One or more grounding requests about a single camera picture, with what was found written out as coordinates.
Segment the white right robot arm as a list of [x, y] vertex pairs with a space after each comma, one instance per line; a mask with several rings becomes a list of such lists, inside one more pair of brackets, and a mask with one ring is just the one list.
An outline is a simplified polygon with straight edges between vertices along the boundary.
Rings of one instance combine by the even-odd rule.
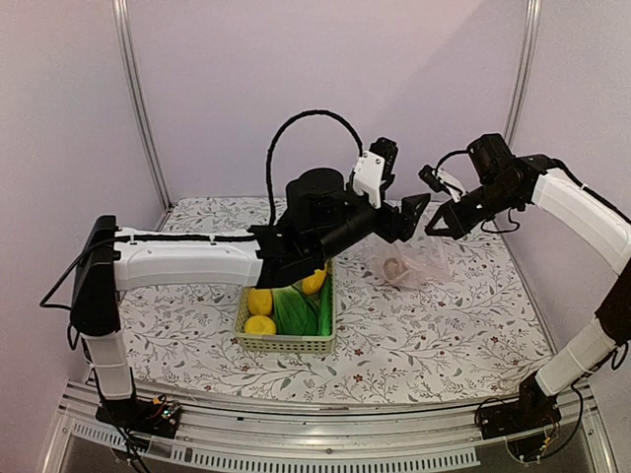
[[595, 318], [522, 382], [522, 399], [511, 406], [509, 416], [517, 429], [529, 430], [547, 414], [545, 397], [556, 396], [593, 372], [630, 340], [630, 222], [596, 197], [563, 163], [544, 155], [485, 161], [480, 185], [470, 192], [456, 188], [450, 174], [430, 166], [423, 167], [419, 176], [432, 189], [452, 196], [426, 226], [427, 235], [459, 239], [499, 213], [532, 205], [580, 237], [617, 277]]

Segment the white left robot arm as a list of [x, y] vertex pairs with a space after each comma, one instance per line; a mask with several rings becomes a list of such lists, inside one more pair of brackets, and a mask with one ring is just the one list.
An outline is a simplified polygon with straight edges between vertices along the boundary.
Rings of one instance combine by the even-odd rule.
[[227, 235], [161, 234], [121, 229], [113, 216], [95, 222], [75, 277], [71, 323], [81, 334], [110, 414], [126, 428], [146, 420], [135, 397], [118, 312], [118, 295], [170, 284], [290, 286], [364, 237], [409, 240], [429, 194], [400, 206], [371, 203], [335, 169], [310, 169], [286, 186], [287, 208], [274, 226]]

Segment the yellow lemon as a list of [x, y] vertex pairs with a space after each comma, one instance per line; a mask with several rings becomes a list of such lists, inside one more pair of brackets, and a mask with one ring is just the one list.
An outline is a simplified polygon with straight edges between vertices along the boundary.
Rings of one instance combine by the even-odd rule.
[[266, 315], [253, 315], [244, 325], [244, 333], [249, 335], [273, 336], [277, 333], [274, 320]]
[[273, 312], [272, 291], [269, 289], [250, 289], [246, 303], [251, 315], [269, 316]]

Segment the brown potato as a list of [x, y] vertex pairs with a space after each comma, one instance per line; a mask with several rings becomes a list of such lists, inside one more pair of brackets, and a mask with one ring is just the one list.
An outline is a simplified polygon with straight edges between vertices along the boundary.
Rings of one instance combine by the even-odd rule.
[[397, 257], [387, 258], [382, 266], [384, 279], [390, 283], [397, 283], [409, 273], [407, 264]]

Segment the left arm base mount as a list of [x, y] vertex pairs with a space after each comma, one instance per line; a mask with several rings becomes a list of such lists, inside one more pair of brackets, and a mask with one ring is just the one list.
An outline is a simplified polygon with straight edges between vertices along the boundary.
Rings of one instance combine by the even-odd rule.
[[122, 432], [174, 439], [179, 427], [181, 404], [160, 395], [152, 400], [135, 394], [125, 400], [102, 399], [96, 420]]

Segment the clear zip top bag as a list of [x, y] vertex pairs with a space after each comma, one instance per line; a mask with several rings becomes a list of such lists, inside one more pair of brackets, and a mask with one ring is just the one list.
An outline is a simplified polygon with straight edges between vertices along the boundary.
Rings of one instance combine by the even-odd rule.
[[[408, 242], [386, 243], [375, 239], [369, 246], [370, 263], [376, 275], [390, 286], [422, 289], [429, 283], [448, 283], [452, 280], [444, 245], [437, 237], [415, 236]], [[407, 276], [397, 283], [384, 279], [382, 266], [390, 257], [403, 260], [409, 267]]]

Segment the yellow orange mango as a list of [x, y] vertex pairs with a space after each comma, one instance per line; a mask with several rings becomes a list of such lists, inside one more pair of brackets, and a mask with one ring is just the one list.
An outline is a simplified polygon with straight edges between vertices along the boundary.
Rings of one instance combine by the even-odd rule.
[[315, 272], [311, 276], [308, 276], [307, 278], [304, 278], [302, 280], [302, 283], [301, 283], [302, 292], [307, 296], [315, 295], [321, 290], [326, 280], [326, 276], [327, 276], [326, 270], [320, 270], [320, 269], [315, 270]]

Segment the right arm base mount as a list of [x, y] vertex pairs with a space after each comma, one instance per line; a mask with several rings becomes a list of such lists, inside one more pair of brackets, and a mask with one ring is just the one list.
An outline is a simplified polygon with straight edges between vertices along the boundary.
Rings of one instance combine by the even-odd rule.
[[499, 398], [482, 401], [475, 410], [474, 423], [484, 439], [522, 434], [530, 430], [551, 427], [550, 434], [539, 433], [508, 442], [509, 453], [518, 461], [530, 463], [543, 458], [557, 434], [561, 413], [557, 395], [547, 396], [539, 387], [535, 375], [523, 380], [516, 401]]

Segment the green white bok choy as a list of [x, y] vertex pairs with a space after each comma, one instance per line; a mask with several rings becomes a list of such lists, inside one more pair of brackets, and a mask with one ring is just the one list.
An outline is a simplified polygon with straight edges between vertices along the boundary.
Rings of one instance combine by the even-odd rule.
[[274, 289], [273, 319], [279, 335], [316, 336], [317, 306], [294, 286]]

